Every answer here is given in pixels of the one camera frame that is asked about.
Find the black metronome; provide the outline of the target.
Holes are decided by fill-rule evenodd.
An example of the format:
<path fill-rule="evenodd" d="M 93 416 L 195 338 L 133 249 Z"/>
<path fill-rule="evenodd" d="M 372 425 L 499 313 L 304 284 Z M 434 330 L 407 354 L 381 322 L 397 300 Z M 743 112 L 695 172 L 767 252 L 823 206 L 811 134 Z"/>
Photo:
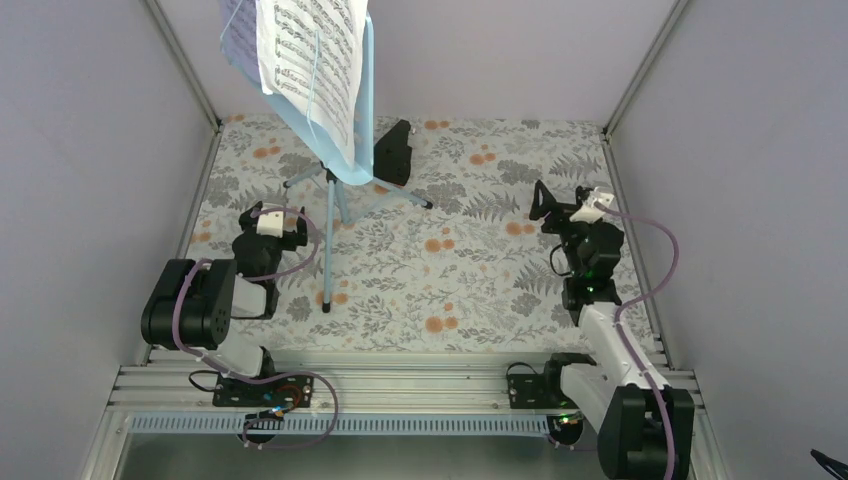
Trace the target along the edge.
<path fill-rule="evenodd" d="M 405 186 L 411 176 L 412 147 L 408 144 L 411 124 L 399 120 L 374 146 L 373 173 L 377 179 Z"/>

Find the light blue music stand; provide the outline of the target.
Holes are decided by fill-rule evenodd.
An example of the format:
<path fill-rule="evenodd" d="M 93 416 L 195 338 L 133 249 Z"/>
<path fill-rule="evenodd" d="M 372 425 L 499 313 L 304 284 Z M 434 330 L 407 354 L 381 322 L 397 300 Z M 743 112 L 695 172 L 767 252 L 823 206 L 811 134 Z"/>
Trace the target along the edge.
<path fill-rule="evenodd" d="M 222 53 L 230 64 L 240 70 L 249 83 L 261 94 L 271 109 L 315 155 L 317 164 L 312 169 L 284 181 L 285 188 L 292 187 L 319 174 L 325 176 L 327 183 L 327 218 L 324 237 L 324 293 L 322 309 L 329 312 L 332 301 L 332 241 L 333 222 L 339 217 L 343 224 L 352 224 L 344 188 L 347 185 L 359 186 L 374 184 L 404 197 L 413 204 L 425 209 L 432 208 L 431 201 L 416 196 L 397 186 L 374 176 L 374 146 L 380 138 L 374 136 L 374 67 L 375 34 L 371 16 L 366 13 L 364 33 L 364 55 L 361 84 L 355 103 L 354 133 L 355 164 L 348 166 L 340 157 L 332 154 L 324 144 L 328 138 L 321 133 L 318 143 L 306 138 L 306 122 L 297 116 L 295 109 L 278 95 L 266 95 L 261 90 L 256 44 L 256 3 L 258 1 L 222 1 L 219 4 L 223 28 L 219 36 Z"/>

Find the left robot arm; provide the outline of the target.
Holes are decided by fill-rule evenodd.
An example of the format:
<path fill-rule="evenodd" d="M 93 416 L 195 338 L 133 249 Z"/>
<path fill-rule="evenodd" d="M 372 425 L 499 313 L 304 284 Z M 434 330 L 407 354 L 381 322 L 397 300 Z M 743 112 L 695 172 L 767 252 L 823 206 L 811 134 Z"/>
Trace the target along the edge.
<path fill-rule="evenodd" d="M 263 202 L 243 212 L 230 259 L 169 260 L 143 309 L 144 341 L 191 355 L 224 378 L 255 405 L 270 402 L 278 377 L 267 348 L 233 333 L 234 320 L 269 320 L 276 313 L 285 276 L 285 252 L 309 241 L 310 219 L 295 210 Z"/>

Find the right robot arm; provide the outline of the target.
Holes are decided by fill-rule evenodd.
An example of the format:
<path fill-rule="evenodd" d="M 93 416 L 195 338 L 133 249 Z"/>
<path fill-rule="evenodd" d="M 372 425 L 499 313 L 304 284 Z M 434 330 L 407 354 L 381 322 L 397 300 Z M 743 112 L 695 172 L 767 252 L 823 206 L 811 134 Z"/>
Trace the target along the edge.
<path fill-rule="evenodd" d="M 690 473 L 695 405 L 649 360 L 625 324 L 613 278 L 625 234 L 605 221 L 614 196 L 577 187 L 572 203 L 534 185 L 529 217 L 558 236 L 568 269 L 562 301 L 593 348 L 588 356 L 552 360 L 541 384 L 555 407 L 572 403 L 596 432 L 600 467 L 609 479 L 685 479 Z"/>

